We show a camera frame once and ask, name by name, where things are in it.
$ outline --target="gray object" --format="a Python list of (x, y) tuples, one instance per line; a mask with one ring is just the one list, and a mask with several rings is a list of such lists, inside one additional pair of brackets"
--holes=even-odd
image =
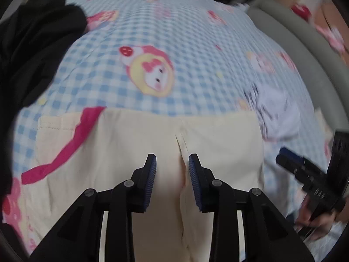
[(95, 191), (92, 188), (86, 189), (84, 192), (86, 197), (91, 197), (94, 193)]
[(134, 182), (132, 180), (126, 180), (124, 183), (125, 187), (132, 187)]
[(222, 182), (219, 180), (219, 179), (214, 179), (212, 180), (212, 185), (215, 186), (215, 187), (219, 187), (222, 185)]
[(329, 126), (349, 129), (349, 69), (326, 39), (274, 0), (251, 1), (247, 14), (291, 57)]
[(259, 188), (252, 188), (251, 192), (253, 195), (259, 196), (262, 194), (262, 191)]

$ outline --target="bed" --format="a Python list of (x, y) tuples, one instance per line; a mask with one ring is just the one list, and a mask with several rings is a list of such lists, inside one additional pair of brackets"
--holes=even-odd
[[(266, 83), (296, 99), (301, 115), (298, 137), (265, 141), (264, 190), (285, 216), (290, 214), (300, 204), (296, 199), (299, 185), (276, 166), (275, 156), (279, 147), (286, 145), (326, 169), (323, 134), (313, 109), (321, 108), (333, 130), (349, 129), (347, 67), (324, 38), (273, 0), (252, 1), (247, 15), (238, 7), (211, 0), (161, 1), (67, 0), (83, 8), (89, 17), (89, 33), (68, 50), (51, 86), (18, 116), (14, 186), (20, 188), (20, 175), (32, 167), (42, 115), (95, 106), (169, 117), (221, 115), (247, 109), (246, 91), (252, 84)], [(172, 18), (177, 21), (175, 25), (169, 22)], [(241, 31), (245, 32), (243, 38), (237, 34)], [(233, 50), (236, 44), (244, 51)], [(130, 57), (134, 54), (157, 56), (144, 59), (142, 66), (147, 72), (159, 65), (156, 60), (162, 60), (167, 70), (164, 86), (156, 83), (160, 83), (159, 78), (152, 77), (144, 84), (133, 76)], [(16, 193), (11, 200), (17, 205), (16, 219), (13, 213), (5, 219), (16, 225), (22, 237), (29, 233), (27, 248), (32, 251), (30, 243), (35, 241), (27, 231), (23, 198)], [(311, 246), (315, 252), (322, 247), (315, 258), (320, 261), (334, 243), (326, 238)]]

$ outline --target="black tool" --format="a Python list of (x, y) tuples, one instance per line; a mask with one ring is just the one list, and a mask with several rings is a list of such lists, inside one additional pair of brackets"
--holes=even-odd
[(244, 222), (246, 261), (314, 261), (292, 226), (260, 189), (245, 192), (231, 188), (203, 168), (196, 154), (189, 157), (189, 172), (200, 211), (214, 212), (209, 262), (240, 260), (237, 210)]
[(97, 262), (104, 211), (109, 211), (105, 262), (134, 262), (131, 213), (149, 206), (156, 173), (156, 157), (149, 154), (143, 168), (112, 190), (85, 190), (38, 247), (29, 262)]
[[(325, 212), (331, 213), (333, 209), (338, 212), (343, 210), (346, 203), (343, 194), (349, 179), (349, 133), (335, 133), (327, 174), (310, 160), (287, 148), (280, 149), (276, 162), (293, 173), (311, 200), (318, 203), (310, 220)], [(306, 239), (314, 230), (312, 227), (303, 227), (298, 234)]]

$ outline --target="cartoon print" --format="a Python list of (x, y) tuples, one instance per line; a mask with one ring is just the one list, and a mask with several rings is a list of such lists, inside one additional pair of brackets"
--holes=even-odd
[(32, 238), (29, 240), (29, 250), (31, 250), (32, 252), (35, 250), (35, 248), (37, 247), (36, 246), (36, 243), (35, 243), (35, 240), (33, 240)]
[(7, 195), (2, 204), (2, 210), (6, 222), (13, 226), (18, 235), (23, 238), (19, 223), (22, 220), (22, 213), (18, 207), (18, 199), (21, 194), (21, 185), (17, 178), (13, 178), (11, 194)]
[(234, 8), (230, 5), (225, 5), (223, 3), (217, 3), (217, 10), (219, 11), (225, 11), (228, 13), (233, 13), (234, 12)]
[(208, 14), (208, 21), (211, 24), (226, 25), (226, 22), (220, 16), (218, 16), (214, 11), (209, 10), (207, 11), (207, 14)]
[(156, 3), (154, 6), (154, 15), (157, 19), (170, 18), (171, 10), (162, 3)]
[(87, 18), (87, 28), (89, 31), (96, 29), (109, 30), (111, 22), (114, 22), (119, 15), (119, 11), (102, 11)]
[(345, 52), (344, 39), (339, 32), (338, 28), (322, 28), (318, 25), (315, 26), (316, 30), (326, 38), (331, 47), (339, 53)]
[(289, 55), (281, 51), (276, 52), (276, 55), (285, 67), (289, 67), (292, 71), (297, 71), (297, 67), (295, 66)]
[(254, 52), (247, 52), (247, 58), (250, 60), (252, 67), (259, 73), (274, 74), (275, 70), (272, 63), (263, 55)]
[(157, 97), (170, 93), (175, 76), (166, 53), (151, 45), (122, 46), (119, 51), (127, 75), (142, 93)]

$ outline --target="screw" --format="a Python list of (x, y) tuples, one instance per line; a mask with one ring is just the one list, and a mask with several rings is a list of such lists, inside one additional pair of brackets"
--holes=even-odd
[(91, 188), (86, 189), (85, 192), (84, 192), (86, 197), (91, 197), (94, 193), (95, 193), (95, 191), (93, 189), (91, 189)]
[(212, 185), (215, 186), (215, 187), (219, 187), (222, 185), (222, 182), (219, 180), (219, 179), (214, 179), (212, 180)]
[(123, 184), (126, 187), (132, 187), (134, 185), (134, 182), (132, 180), (126, 180)]
[(252, 188), (251, 191), (252, 191), (252, 194), (256, 196), (259, 196), (262, 194), (262, 191), (259, 188)]

